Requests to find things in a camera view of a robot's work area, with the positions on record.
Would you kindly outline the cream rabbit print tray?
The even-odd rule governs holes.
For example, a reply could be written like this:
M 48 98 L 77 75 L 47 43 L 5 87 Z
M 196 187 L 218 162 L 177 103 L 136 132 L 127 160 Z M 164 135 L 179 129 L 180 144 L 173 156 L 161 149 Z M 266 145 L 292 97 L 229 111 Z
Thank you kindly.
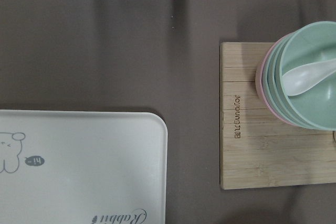
M 1 110 L 1 223 L 165 223 L 167 137 L 148 112 Z

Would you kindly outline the pink bottom bowl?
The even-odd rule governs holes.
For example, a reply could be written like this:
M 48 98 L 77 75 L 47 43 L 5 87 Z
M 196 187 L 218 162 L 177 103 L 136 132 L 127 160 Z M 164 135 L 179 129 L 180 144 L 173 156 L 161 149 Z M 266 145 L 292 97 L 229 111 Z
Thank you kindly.
M 286 38 L 288 35 L 285 35 L 283 37 L 281 37 L 280 39 L 278 39 L 268 50 L 267 52 L 263 55 L 262 59 L 260 60 L 258 66 L 257 66 L 257 70 L 256 70 L 256 74 L 255 74 L 255 87 L 256 87 L 256 91 L 258 94 L 258 97 L 260 98 L 260 100 L 263 102 L 263 104 L 267 107 L 267 109 L 275 116 L 277 117 L 279 120 L 283 121 L 284 123 L 290 124 L 291 123 L 286 120 L 285 118 L 283 118 L 281 115 L 278 115 L 277 112 L 275 112 L 273 110 L 273 108 L 270 106 L 270 104 L 268 103 L 266 97 L 265 97 L 265 92 L 263 89 L 263 85 L 262 85 L 262 75 L 263 75 L 263 70 L 264 70 L 264 66 L 265 63 L 269 57 L 269 54 L 272 52 L 272 50 L 275 48 L 276 45 L 278 45 L 284 38 Z

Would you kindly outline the bamboo cutting board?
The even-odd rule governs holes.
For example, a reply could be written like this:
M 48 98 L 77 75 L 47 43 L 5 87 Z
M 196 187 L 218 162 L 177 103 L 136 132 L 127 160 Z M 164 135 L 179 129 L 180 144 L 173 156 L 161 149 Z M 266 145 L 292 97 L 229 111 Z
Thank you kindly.
M 255 73 L 269 42 L 220 46 L 220 184 L 223 189 L 335 182 L 330 131 L 292 126 L 258 97 Z

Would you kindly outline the white plastic spoon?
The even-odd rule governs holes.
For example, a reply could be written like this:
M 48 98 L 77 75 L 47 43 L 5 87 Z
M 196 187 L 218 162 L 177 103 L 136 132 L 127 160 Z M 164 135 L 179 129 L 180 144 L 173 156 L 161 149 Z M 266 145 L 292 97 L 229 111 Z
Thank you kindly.
M 286 95 L 296 96 L 310 90 L 335 73 L 335 59 L 298 66 L 282 76 Z

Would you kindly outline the green top bowl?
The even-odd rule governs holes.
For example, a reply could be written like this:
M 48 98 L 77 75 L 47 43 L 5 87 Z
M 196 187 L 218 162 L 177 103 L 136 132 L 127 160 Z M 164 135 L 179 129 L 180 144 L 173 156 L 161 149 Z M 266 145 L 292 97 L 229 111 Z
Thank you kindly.
M 296 96 L 286 95 L 282 76 L 298 66 L 331 59 L 335 59 L 335 22 L 322 21 L 291 33 L 276 61 L 279 94 L 290 113 L 305 127 L 335 130 L 335 73 Z

